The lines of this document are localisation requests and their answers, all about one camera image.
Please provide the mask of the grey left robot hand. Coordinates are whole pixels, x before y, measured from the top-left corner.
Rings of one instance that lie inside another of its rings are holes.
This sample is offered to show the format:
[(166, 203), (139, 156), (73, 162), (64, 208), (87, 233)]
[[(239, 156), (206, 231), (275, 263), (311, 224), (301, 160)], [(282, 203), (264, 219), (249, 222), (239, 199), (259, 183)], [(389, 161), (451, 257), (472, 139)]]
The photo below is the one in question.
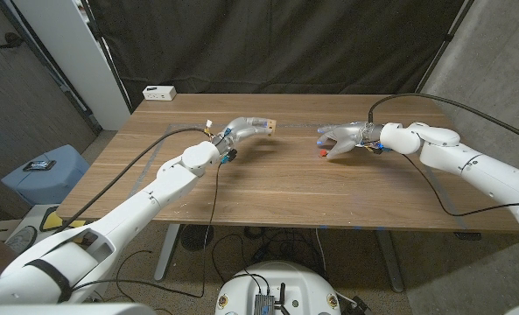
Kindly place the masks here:
[(212, 143), (220, 153), (235, 149), (242, 140), (254, 135), (272, 135), (277, 121), (260, 117), (239, 117), (230, 122), (219, 134), (213, 137)]

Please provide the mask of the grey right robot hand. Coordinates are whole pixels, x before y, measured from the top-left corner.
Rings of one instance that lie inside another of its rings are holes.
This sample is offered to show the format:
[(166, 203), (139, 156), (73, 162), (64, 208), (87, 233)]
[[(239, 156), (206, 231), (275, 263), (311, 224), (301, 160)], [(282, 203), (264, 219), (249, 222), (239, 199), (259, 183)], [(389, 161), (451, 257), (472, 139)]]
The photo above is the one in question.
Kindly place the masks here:
[(350, 122), (340, 125), (328, 125), (318, 129), (321, 136), (316, 144), (327, 148), (327, 159), (336, 158), (351, 151), (361, 143), (380, 140), (383, 126), (371, 122)]

